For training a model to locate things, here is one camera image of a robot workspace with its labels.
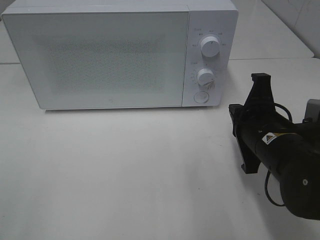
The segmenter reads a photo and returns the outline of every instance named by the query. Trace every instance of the control panel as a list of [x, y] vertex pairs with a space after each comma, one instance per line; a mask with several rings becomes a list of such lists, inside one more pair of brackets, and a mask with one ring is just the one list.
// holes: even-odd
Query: control panel
[[236, 10], [189, 12], [183, 107], [220, 103], [237, 19]]

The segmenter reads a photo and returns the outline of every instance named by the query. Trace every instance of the round button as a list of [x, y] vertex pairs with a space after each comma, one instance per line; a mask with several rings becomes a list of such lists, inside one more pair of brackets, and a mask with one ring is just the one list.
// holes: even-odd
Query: round button
[[220, 52], [220, 40], [215, 36], [206, 36], [200, 43], [202, 55], [212, 58]]
[[204, 86], [215, 80], [215, 74], [209, 68], [203, 68], [197, 73], [196, 78], [198, 84]]
[[204, 104], [209, 100], [209, 94], [205, 91], [200, 91], [197, 92], [194, 95], [194, 100], [198, 103], [198, 104]]

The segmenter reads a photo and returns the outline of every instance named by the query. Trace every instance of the microwave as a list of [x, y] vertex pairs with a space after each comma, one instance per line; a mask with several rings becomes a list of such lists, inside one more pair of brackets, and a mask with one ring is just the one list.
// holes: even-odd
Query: microwave
[[41, 109], [216, 106], [229, 0], [16, 0], [1, 15]]

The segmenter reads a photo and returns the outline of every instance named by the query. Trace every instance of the white countertop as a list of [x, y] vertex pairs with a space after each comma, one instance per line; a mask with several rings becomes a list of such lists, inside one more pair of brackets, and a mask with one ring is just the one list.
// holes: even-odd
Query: white countertop
[[[261, 0], [232, 0], [239, 10], [230, 59], [312, 58], [314, 54]], [[0, 64], [19, 63], [0, 22]]]
[[0, 65], [0, 239], [318, 240], [319, 221], [267, 200], [263, 165], [240, 168], [228, 105], [257, 72], [296, 123], [320, 98], [318, 59], [231, 60], [218, 107], [43, 111]]

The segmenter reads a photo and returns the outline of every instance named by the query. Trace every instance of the power knob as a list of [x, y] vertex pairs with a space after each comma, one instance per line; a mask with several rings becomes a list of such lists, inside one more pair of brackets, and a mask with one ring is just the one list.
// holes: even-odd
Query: power knob
[[220, 40], [216, 36], [206, 36], [200, 43], [202, 55], [213, 58], [220, 52]]
[[203, 68], [197, 73], [196, 78], [198, 84], [204, 86], [215, 80], [215, 74], [209, 68]]

